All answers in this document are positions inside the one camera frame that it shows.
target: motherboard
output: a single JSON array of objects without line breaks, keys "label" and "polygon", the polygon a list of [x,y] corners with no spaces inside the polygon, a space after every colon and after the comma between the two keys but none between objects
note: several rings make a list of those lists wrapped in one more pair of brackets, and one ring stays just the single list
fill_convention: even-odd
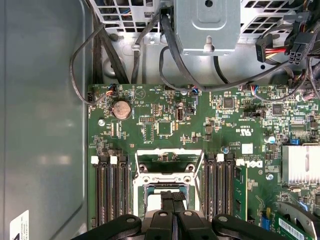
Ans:
[{"label": "motherboard", "polygon": [[91,85],[88,222],[161,208],[161,192],[184,193],[210,221],[230,214],[289,239],[314,239],[287,209],[320,215],[319,100],[286,86],[201,92],[165,85]]}]

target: sticker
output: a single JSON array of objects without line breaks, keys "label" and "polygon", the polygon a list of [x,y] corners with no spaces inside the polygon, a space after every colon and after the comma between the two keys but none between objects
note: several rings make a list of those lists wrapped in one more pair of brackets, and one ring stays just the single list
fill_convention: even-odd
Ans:
[{"label": "sticker", "polygon": [[253,154],[254,145],[252,143],[243,143],[242,144],[242,154]]},{"label": "sticker", "polygon": [[10,222],[10,240],[29,240],[29,210]]},{"label": "sticker", "polygon": [[305,240],[305,236],[295,230],[293,227],[291,227],[288,223],[283,221],[281,218],[279,218],[279,225],[282,227],[284,230],[289,232],[292,236],[294,236],[298,240]]}]

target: barcode label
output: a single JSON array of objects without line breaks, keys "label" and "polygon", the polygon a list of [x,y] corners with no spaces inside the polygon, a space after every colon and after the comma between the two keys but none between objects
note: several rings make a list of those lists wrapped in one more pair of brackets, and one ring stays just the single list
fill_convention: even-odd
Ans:
[{"label": "barcode label", "polygon": [[293,227],[291,227],[288,223],[283,221],[281,218],[279,218],[279,225],[282,227],[284,230],[289,232],[292,236],[294,236],[298,240],[305,240],[305,236],[295,230]]}]

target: black cable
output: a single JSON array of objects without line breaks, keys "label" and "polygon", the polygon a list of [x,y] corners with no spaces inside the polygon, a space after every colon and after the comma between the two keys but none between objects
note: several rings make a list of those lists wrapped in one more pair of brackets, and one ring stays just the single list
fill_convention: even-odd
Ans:
[{"label": "black cable", "polygon": [[313,74],[313,70],[312,70],[312,57],[309,57],[307,62],[308,62],[307,66],[308,66],[308,72],[309,72],[308,77],[309,77],[310,83],[312,85],[312,88],[313,88],[313,91],[314,91],[316,97],[320,100],[320,94],[319,94],[317,87],[315,85],[314,74]]},{"label": "black cable", "polygon": [[301,83],[291,93],[289,93],[288,95],[286,95],[284,97],[280,97],[280,98],[277,98],[277,99],[266,99],[266,98],[263,98],[263,97],[258,96],[258,95],[254,95],[254,97],[259,99],[259,100],[261,100],[261,101],[263,101],[263,102],[268,102],[268,103],[284,101],[284,100],[286,100],[288,98],[291,98],[305,84],[305,82],[307,80],[307,77],[308,77],[308,72],[309,72],[309,70],[307,68],[305,74],[303,75]]},{"label": "black cable", "polygon": [[[135,41],[136,45],[140,45],[144,37],[158,24],[159,22],[159,13],[154,16],[151,22],[142,30],[139,34],[137,40]],[[137,84],[138,82],[138,71],[140,63],[140,51],[135,50],[133,53],[133,70],[131,75],[131,84]]]},{"label": "black cable", "polygon": [[[100,21],[97,17],[95,10],[91,6],[90,2],[86,2],[86,3],[92,12],[94,24],[96,26],[98,26],[100,24]],[[112,69],[114,70],[115,77],[117,78],[119,84],[129,84],[129,80],[128,80],[126,71],[122,65],[122,62],[119,58],[119,55],[117,54],[114,46],[112,45],[112,41],[111,41],[107,31],[101,31],[99,33],[99,37],[100,37],[101,43],[105,49],[105,52],[106,52],[107,56],[109,57],[110,63],[112,65]]]},{"label": "black cable", "polygon": [[164,73],[163,73],[163,67],[164,67],[164,52],[166,50],[168,50],[169,47],[168,46],[165,46],[161,52],[160,52],[160,59],[159,59],[159,74],[160,74],[160,78],[161,80],[163,81],[163,83],[165,85],[167,85],[168,87],[174,89],[174,90],[177,90],[177,91],[180,91],[180,92],[192,92],[192,89],[190,88],[182,88],[182,87],[176,87],[174,85],[172,85],[170,82],[168,82],[168,80],[166,79],[166,77],[164,76]]},{"label": "black cable", "polygon": [[75,72],[74,72],[74,62],[75,62],[75,59],[78,55],[78,53],[92,40],[94,39],[94,37],[101,31],[101,30],[105,30],[105,25],[102,23],[100,24],[96,30],[94,30],[93,33],[91,33],[91,35],[84,41],[84,43],[82,43],[82,45],[75,51],[75,53],[72,55],[71,59],[70,59],[70,63],[69,63],[69,74],[70,74],[70,77],[71,77],[71,82],[72,82],[72,86],[73,86],[73,89],[75,91],[75,94],[78,96],[78,98],[84,103],[84,104],[87,104],[87,105],[91,105],[91,106],[94,106],[94,105],[97,105],[98,103],[100,103],[107,95],[107,93],[105,93],[102,97],[100,97],[97,101],[94,101],[94,102],[89,102],[87,101],[80,93],[78,87],[77,87],[77,83],[76,83],[76,79],[75,79]]},{"label": "black cable", "polygon": [[228,81],[228,79],[225,77],[225,75],[221,71],[218,56],[213,57],[213,65],[214,65],[216,73],[218,74],[218,76],[220,77],[222,82],[224,82],[225,84],[229,84],[230,82]]},{"label": "black cable", "polygon": [[282,68],[290,65],[290,63],[288,61],[285,61],[285,62],[283,62],[273,68],[270,68],[269,70],[267,70],[265,72],[259,73],[255,76],[252,76],[252,77],[240,80],[240,81],[236,81],[236,82],[225,84],[225,85],[218,85],[218,86],[203,86],[197,80],[195,80],[195,78],[191,75],[191,73],[187,69],[186,65],[184,64],[184,61],[182,60],[182,58],[180,56],[180,52],[178,50],[178,46],[177,46],[177,43],[175,40],[175,35],[174,35],[173,30],[171,28],[170,21],[166,15],[162,16],[161,24],[162,24],[162,28],[163,28],[163,31],[165,34],[166,41],[168,43],[168,48],[171,52],[173,60],[175,61],[175,64],[177,65],[180,73],[191,84],[195,85],[199,90],[201,90],[203,92],[224,91],[224,90],[228,90],[228,89],[231,89],[234,87],[239,87],[239,86],[245,85],[247,83],[252,83],[252,82],[258,81],[258,80],[276,72],[279,69],[282,69]]}]

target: heatsink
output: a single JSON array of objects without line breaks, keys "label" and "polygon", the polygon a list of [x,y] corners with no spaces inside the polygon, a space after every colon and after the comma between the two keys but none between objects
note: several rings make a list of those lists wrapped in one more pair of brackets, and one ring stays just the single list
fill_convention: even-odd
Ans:
[{"label": "heatsink", "polygon": [[320,183],[320,146],[283,146],[282,180],[288,184]]}]

